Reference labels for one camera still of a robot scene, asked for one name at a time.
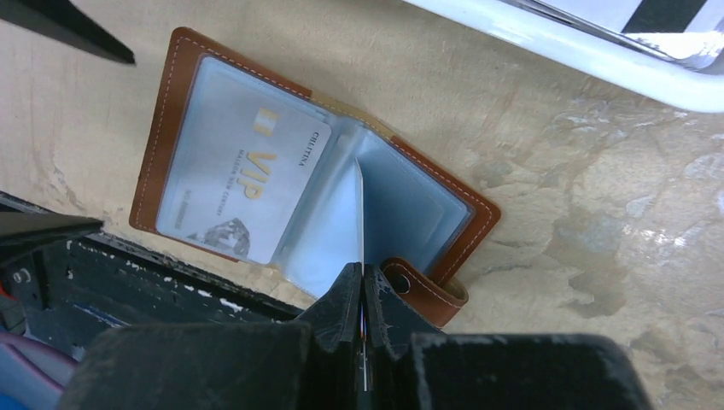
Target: wallet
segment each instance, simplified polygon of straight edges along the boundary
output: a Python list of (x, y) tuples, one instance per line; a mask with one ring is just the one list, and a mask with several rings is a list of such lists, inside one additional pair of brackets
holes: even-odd
[(348, 262), (372, 264), (443, 326), (468, 300), (455, 273), (499, 219), (379, 120), (174, 30), (132, 227), (275, 267), (315, 297)]

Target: black stripe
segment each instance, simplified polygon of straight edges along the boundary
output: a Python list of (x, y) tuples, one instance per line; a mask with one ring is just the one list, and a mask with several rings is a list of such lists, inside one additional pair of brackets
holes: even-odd
[(684, 32), (705, 3), (706, 0), (643, 0), (622, 32)]

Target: beige table surface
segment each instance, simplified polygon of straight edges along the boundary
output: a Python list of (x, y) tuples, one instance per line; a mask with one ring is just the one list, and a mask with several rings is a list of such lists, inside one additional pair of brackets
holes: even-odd
[(586, 331), (660, 408), (724, 408), (724, 116), (677, 111), (399, 1), (78, 0), (123, 67), (0, 23), (0, 190), (300, 307), (265, 268), (134, 231), (168, 39), (190, 26), (356, 105), (504, 211), (450, 332)]

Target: screw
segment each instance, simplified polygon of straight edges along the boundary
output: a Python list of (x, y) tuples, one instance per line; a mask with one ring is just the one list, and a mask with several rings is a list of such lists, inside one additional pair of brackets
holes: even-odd
[(23, 267), (18, 272), (13, 273), (13, 280), (17, 284), (21, 284), (23, 282), (30, 282), (30, 273), (27, 271), (27, 269)]

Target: card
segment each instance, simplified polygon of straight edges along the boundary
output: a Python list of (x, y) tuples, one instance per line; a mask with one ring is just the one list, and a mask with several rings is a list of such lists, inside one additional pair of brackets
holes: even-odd
[(187, 243), (271, 262), (330, 126), (203, 62), (156, 229)]

